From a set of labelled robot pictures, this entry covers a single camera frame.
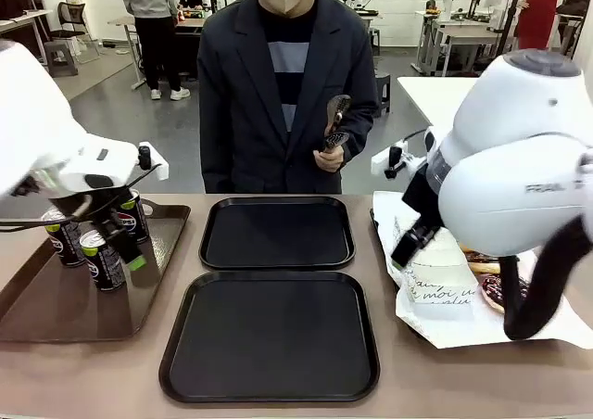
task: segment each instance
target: empty black tray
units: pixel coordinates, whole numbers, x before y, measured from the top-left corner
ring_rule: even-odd
[[[217,270],[338,269],[354,257],[346,206],[330,197],[229,198],[210,210],[200,259]]]
[[[359,400],[379,377],[362,288],[343,273],[206,274],[158,375],[188,403]]]

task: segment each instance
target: stool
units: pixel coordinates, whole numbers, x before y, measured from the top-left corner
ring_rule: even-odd
[[[52,41],[44,44],[45,58],[47,59],[47,69],[52,78],[59,76],[76,76],[78,69],[72,58],[66,41]],[[58,53],[66,60],[55,60]]]
[[[369,35],[371,36],[372,55],[381,56],[381,31],[376,28],[369,29]],[[377,38],[377,45],[374,44],[375,37]],[[377,48],[377,54],[374,54],[374,49]]]
[[[376,71],[374,78],[377,81],[379,108],[373,116],[380,118],[383,110],[385,110],[385,113],[391,111],[391,75],[382,71]]]

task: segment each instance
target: soda can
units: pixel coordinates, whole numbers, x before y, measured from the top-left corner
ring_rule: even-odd
[[[97,289],[112,291],[126,283],[120,255],[107,244],[101,234],[97,231],[84,234],[81,246]]]
[[[136,243],[145,242],[148,237],[148,223],[145,210],[137,190],[130,189],[132,199],[118,207],[118,217]]]
[[[44,222],[63,220],[64,215],[57,208],[51,208],[42,217]],[[77,222],[51,224],[45,227],[56,254],[64,266],[79,266],[84,262],[80,239],[81,228]]]

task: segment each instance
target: white napkin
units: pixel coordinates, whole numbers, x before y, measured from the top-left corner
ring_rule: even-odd
[[[401,201],[398,192],[375,192],[372,198],[374,219],[379,223],[379,238],[385,253],[387,271],[401,289],[397,292],[396,315],[439,349],[509,342],[505,336],[502,314],[484,301],[476,291],[473,301],[466,305],[430,305],[414,303],[405,287],[401,272],[391,264],[395,247],[394,224],[402,229],[410,227],[418,213]],[[536,264],[536,255],[519,255],[519,273],[529,280]],[[593,330],[573,311],[566,297],[552,320],[531,340],[555,338],[582,349],[593,349]]]

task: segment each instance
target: tray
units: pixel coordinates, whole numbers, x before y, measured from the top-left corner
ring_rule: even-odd
[[[0,341],[94,342],[137,333],[190,213],[186,206],[145,199],[143,204],[152,209],[146,214],[152,241],[139,245],[147,261],[143,268],[130,274],[124,266],[126,285],[98,291],[86,264],[62,266],[47,239],[0,292]]]
[[[348,402],[379,377],[359,283],[343,273],[209,273],[185,292],[158,372],[171,398]]]
[[[328,270],[356,252],[346,206],[331,197],[228,198],[210,210],[200,259],[223,270]]]

